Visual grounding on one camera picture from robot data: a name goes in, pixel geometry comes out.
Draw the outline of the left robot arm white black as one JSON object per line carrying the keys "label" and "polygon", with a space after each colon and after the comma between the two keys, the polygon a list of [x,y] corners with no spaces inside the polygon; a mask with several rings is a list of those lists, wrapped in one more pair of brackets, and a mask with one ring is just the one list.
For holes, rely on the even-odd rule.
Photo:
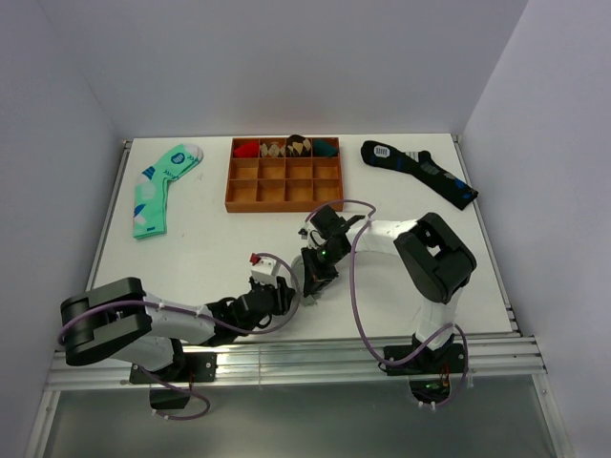
{"label": "left robot arm white black", "polygon": [[268,334],[273,318],[287,323],[296,312],[298,294],[284,278],[249,285],[237,298],[189,306],[146,293],[138,278],[114,281],[61,303],[58,342],[70,366],[116,359],[178,381],[192,369],[185,344],[217,347]]}

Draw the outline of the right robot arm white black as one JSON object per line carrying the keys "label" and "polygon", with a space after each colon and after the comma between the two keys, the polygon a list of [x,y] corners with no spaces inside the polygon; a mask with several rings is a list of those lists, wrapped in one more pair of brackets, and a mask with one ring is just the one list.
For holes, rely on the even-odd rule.
{"label": "right robot arm white black", "polygon": [[[348,284],[352,314],[359,336],[371,356],[399,375],[467,373],[467,341],[455,324],[459,296],[476,269],[471,250],[436,213],[402,221],[375,219],[372,214],[350,219],[330,205],[310,213],[299,230],[307,246],[301,251],[303,294],[322,293],[339,275],[337,265],[349,260]],[[356,298],[356,256],[377,253],[400,259],[422,299],[420,322],[403,357],[379,354],[366,335]]]}

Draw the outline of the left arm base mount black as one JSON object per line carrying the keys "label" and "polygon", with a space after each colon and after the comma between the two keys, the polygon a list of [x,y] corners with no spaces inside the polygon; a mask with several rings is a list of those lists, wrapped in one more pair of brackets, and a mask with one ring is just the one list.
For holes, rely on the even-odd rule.
{"label": "left arm base mount black", "polygon": [[[195,384],[214,382],[216,369],[215,352],[185,353],[157,371],[132,364],[129,383],[150,386],[149,405],[154,415],[167,421],[191,421],[203,417],[211,408],[209,399],[196,391]],[[203,410],[180,415],[195,399],[203,403]]]}

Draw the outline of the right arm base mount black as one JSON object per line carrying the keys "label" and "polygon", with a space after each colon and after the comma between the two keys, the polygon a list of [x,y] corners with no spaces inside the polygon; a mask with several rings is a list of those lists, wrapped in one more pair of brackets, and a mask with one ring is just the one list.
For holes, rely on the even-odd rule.
{"label": "right arm base mount black", "polygon": [[378,364],[388,376],[429,376],[426,380],[410,381],[413,398],[423,405],[438,406],[448,401],[453,394],[451,377],[461,375],[459,385],[467,382],[468,356],[463,343],[454,342],[454,334],[438,349],[425,347],[406,364],[388,366]]}

